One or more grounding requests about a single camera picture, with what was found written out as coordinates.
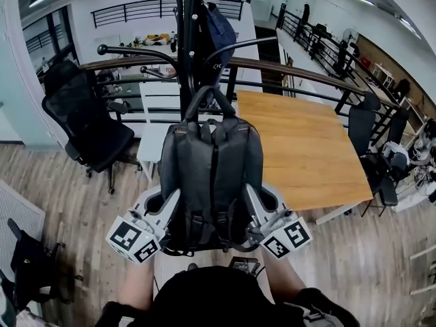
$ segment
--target black backpack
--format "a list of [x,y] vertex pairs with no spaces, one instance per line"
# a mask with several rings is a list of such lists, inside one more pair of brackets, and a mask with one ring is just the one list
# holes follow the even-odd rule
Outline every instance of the black backpack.
[[[212,93],[223,120],[209,119],[202,127],[193,119],[203,97]],[[211,124],[215,130],[211,133]],[[192,99],[185,119],[170,126],[163,142],[159,175],[166,200],[181,189],[181,201],[163,240],[167,254],[243,247],[245,228],[252,221],[240,201],[244,183],[262,188],[263,152],[259,133],[235,111],[218,88],[202,87]]]

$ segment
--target window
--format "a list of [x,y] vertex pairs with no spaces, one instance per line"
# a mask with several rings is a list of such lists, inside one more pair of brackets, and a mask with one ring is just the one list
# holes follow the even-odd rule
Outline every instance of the window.
[[66,7],[37,20],[22,32],[38,76],[43,75],[47,69],[65,57],[77,62]]

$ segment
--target floor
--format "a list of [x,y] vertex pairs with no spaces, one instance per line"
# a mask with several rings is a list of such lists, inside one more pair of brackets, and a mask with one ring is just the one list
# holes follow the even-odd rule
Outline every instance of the floor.
[[[64,295],[71,294],[74,302],[46,303],[46,319],[60,326],[92,326],[104,304],[115,299],[126,267],[104,237],[116,215],[122,215],[148,187],[145,177],[136,167],[120,163],[116,192],[110,195],[104,174],[88,179],[84,167],[64,152],[0,144],[0,178],[46,212],[46,245],[66,244],[60,257],[61,269],[70,278],[65,280]],[[362,326],[416,326],[433,295],[410,297],[408,293],[426,284],[426,269],[436,253],[413,262],[408,257],[436,243],[434,206],[424,202],[401,214],[387,210],[381,218],[377,211],[370,210],[361,219],[355,210],[321,226],[312,221],[325,210],[304,212],[314,240],[292,254],[290,262],[308,286],[318,287],[349,309]],[[202,266],[228,265],[232,254],[206,252],[194,261]],[[192,260],[160,255],[156,263],[159,286]]]

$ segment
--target table leg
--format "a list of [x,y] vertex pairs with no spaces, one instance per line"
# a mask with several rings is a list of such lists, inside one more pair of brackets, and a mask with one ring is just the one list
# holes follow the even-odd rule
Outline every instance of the table leg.
[[149,165],[149,176],[150,176],[150,181],[153,180],[153,168],[155,167],[155,163],[150,161],[150,165]]
[[424,292],[427,292],[427,291],[431,291],[431,290],[434,290],[435,288],[436,288],[436,285],[429,285],[429,286],[424,287],[424,288],[421,288],[421,289],[419,289],[419,290],[411,291],[409,294],[410,294],[411,296],[414,296],[415,294],[419,294],[419,293],[424,293]]
[[415,258],[418,258],[418,257],[420,257],[421,255],[427,254],[428,252],[431,252],[431,251],[433,251],[433,250],[435,250],[435,249],[436,249],[436,245],[433,245],[433,246],[431,246],[431,247],[425,249],[424,251],[417,252],[417,253],[411,255],[411,256],[409,257],[409,260],[414,260]]
[[316,225],[320,225],[323,223],[326,223],[327,221],[342,215],[343,213],[347,212],[348,210],[352,209],[353,207],[357,206],[360,202],[355,202],[353,204],[344,204],[343,206],[336,208],[335,210],[333,210],[332,212],[323,215],[322,217],[318,218],[316,220]]
[[151,183],[151,174],[149,172],[149,169],[145,166],[145,161],[139,161],[139,163],[141,164],[142,171],[144,171],[145,176],[147,177],[147,180],[149,181],[149,183]]

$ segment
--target office chair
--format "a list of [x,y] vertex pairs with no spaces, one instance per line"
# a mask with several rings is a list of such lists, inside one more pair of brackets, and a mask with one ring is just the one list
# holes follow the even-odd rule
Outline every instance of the office chair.
[[110,102],[117,120],[110,118],[106,106],[94,94],[86,74],[71,61],[53,67],[44,78],[46,96],[42,108],[68,135],[65,151],[69,157],[91,171],[108,171],[108,192],[113,194],[112,165],[115,161],[140,164],[123,155],[133,142],[134,132],[121,123],[127,107]]
[[[397,153],[387,159],[382,155],[382,150],[379,150],[377,154],[367,152],[375,122],[374,110],[379,110],[380,107],[379,98],[373,93],[365,92],[364,101],[349,110],[348,127],[349,138],[359,156],[371,193],[373,196],[377,193],[380,195],[383,204],[380,207],[383,207],[383,210],[379,217],[387,206],[396,206],[398,204],[395,189],[399,181],[407,176],[407,158],[403,154]],[[406,110],[396,111],[392,116],[388,140],[396,143],[401,140],[407,119],[408,113]],[[371,203],[372,201],[368,203],[361,217],[365,215]]]
[[394,98],[401,102],[403,98],[410,92],[410,82],[407,79],[402,79],[397,86],[391,90]]
[[392,115],[387,142],[401,143],[407,120],[409,112],[406,108],[401,107]]
[[11,261],[11,269],[15,274],[15,282],[9,281],[0,270],[1,287],[7,299],[11,302],[18,315],[31,300],[46,302],[53,298],[63,299],[59,290],[59,271],[57,269],[56,254],[63,243],[57,243],[52,251],[44,248],[43,244],[30,237],[9,218],[7,225],[17,239]]

